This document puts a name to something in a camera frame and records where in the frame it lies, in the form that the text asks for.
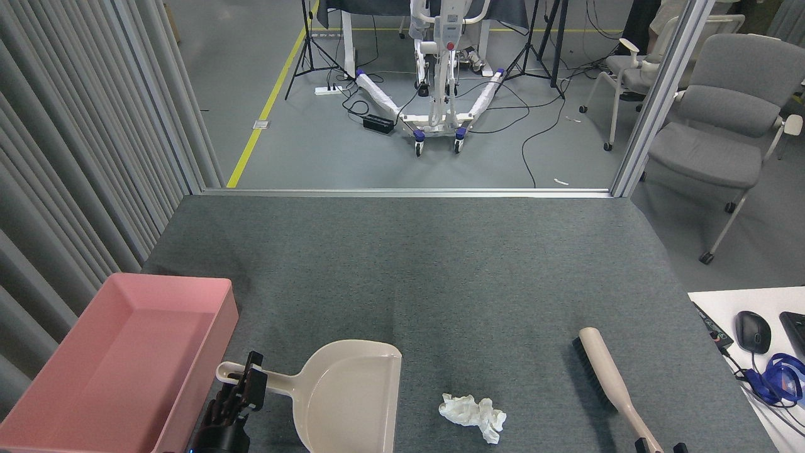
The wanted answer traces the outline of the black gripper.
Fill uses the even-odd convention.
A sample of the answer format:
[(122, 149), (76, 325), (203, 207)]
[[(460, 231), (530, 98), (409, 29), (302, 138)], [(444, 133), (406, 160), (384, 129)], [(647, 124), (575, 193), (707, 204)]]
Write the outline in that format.
[(223, 383), (213, 402), (211, 421), (229, 425), (202, 425), (189, 452), (248, 452), (250, 436), (245, 433), (248, 416), (264, 407), (267, 373), (262, 370), (264, 356), (250, 352), (245, 365), (225, 362), (216, 368)]

